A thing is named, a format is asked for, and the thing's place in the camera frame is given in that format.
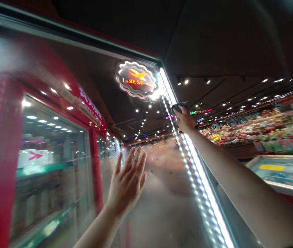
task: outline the illuminated sign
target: illuminated sign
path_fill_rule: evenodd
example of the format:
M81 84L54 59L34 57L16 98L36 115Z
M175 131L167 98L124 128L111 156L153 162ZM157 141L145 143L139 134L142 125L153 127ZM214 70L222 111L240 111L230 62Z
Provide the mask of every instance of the illuminated sign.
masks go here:
M157 90L157 79L144 65L137 62L124 61L118 63L117 81L122 90L129 95L144 99Z

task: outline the left hand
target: left hand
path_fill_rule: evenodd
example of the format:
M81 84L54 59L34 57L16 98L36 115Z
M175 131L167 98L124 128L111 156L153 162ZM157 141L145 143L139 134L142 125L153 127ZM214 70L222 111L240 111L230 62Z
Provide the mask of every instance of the left hand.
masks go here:
M144 172L146 153L141 154L142 148L134 155L133 147L121 169L122 153L113 171L109 196L105 206L116 217L124 217L137 203L146 182L147 172Z

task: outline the shelf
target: shelf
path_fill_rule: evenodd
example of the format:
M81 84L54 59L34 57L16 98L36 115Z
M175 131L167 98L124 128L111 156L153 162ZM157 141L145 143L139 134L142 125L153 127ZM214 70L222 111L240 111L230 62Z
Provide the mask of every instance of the shelf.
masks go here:
M44 239L49 237L65 217L76 207L78 200L63 209L49 215L38 223L32 230L9 245L10 248L34 248Z
M67 162L67 163L61 163L61 164L33 165L33 166L27 166L24 168L18 168L17 179L22 179L25 177L36 176L36 175L49 173L52 171L57 171L72 165L73 165L72 162Z

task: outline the led light strip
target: led light strip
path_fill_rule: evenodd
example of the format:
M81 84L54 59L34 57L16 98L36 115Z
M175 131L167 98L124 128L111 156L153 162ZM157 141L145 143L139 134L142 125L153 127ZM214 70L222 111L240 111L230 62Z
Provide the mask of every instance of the led light strip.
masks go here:
M169 101L169 103L171 104L172 101L169 99L167 93L166 93L166 97L167 97L167 100ZM166 111L169 112L169 110L168 110L168 108L167 108L167 106L166 106L165 98L163 98L163 103L164 103L164 105L165 105ZM209 202L208 199L207 199L207 194L206 194L206 193L204 193L204 192L202 193L202 195L203 195L204 198L205 198L205 200L202 200L201 197L200 197L200 194L199 194L198 191L196 190L196 188L197 188L197 187L196 187L196 184L197 184L197 183L194 181L191 172L194 173L197 177L200 177L199 174L197 173L197 168L195 167L194 164L192 164L192 166L193 166L195 172L193 172L193 171L191 170L191 167L189 166L188 161L185 159L184 150L183 150L183 148L182 148L182 146L181 146L181 142L182 142L182 141L180 141L179 136L178 136L179 133L176 131L175 128L173 128L173 132L174 132L174 134L175 134L175 138L176 138L176 140L177 140L177 144L179 145L179 150L180 150L181 155L182 155L182 157L183 157L183 161L184 161L184 163L185 163L185 167L186 167L186 169L187 169L187 173L188 173L188 175L189 175L189 179L190 179L190 181L191 181L191 185L192 185L192 187L194 188L193 191L194 191L195 196L196 196L196 201L198 202L198 206L199 206L199 208L201 209L201 212L202 212L202 215L203 215L203 218L204 218L204 226L205 226L205 229L209 231L209 233L210 233L210 236L209 236L209 237L210 237L211 241L213 242L214 246L217 247L218 242L216 242L216 239L215 239L215 238L216 238L216 233L215 233L214 231L216 231L216 232L218 232L218 233L220 233L220 231L219 231L219 227L218 227L218 225L216 224L216 221L215 221L215 219L214 219L214 217L213 217L213 216L214 216L214 212L213 212L212 209L209 209L208 212L209 212L210 215L211 215L211 216L209 216L209 215L207 214L207 211L204 209L202 203L206 203L206 207L207 207L207 208L210 208L210 207L211 207L211 204L210 204L210 202ZM184 140L184 138L183 138L182 136L181 136L181 138L182 138L182 140L183 140L183 143L185 144L185 150L188 151L188 156L191 157L191 153L189 152L189 148L187 147L187 142ZM197 178L197 181L198 181L198 184L201 184L201 180L200 180L200 178ZM198 188L201 189L202 191L205 191L204 187L201 186L201 185L200 185ZM221 235L218 235L217 238L218 238L217 240L221 242L221 246L222 246L222 247L226 247L225 244L224 244L224 239L223 239L223 237L222 237Z
M164 89L163 92L166 94L168 102L172 106L173 104L176 103L176 98L174 96L174 93L168 82L166 73L163 68L160 68L160 76L162 80L160 80L159 87ZM169 110L166 106L164 97L163 97L163 103L165 105L168 115L170 115ZM174 128L175 125L172 119L170 119L170 122L173 126L173 132L175 134L176 140L178 141L181 154L184 155L183 148L181 146L181 142L178 137L179 134L177 130ZM192 171L192 168L189 166L188 161L185 158L183 158L183 161L185 163L187 172L192 182L191 185L194 188L194 193L195 193L196 200L198 202L198 206L205 220L205 226L210 232L210 235L211 235L210 238L215 247L220 245L221 247L234 248L233 242L228 232L228 228L223 220L223 216L219 210L218 203L215 200L214 194L209 185L208 179L201 165L201 162L195 150L195 147L188 135L184 134L184 135L181 135L181 137L185 145L186 151L188 153L188 156L190 158L190 162L192 164L192 168L194 169L194 172ZM193 179L191 172L193 172L196 175L197 183L194 183L195 180Z

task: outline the black ceiling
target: black ceiling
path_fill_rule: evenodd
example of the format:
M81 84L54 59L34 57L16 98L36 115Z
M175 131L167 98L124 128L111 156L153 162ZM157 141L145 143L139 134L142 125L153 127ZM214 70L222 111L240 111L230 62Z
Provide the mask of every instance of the black ceiling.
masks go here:
M293 0L52 2L64 19L158 54L178 100L211 115L293 90Z

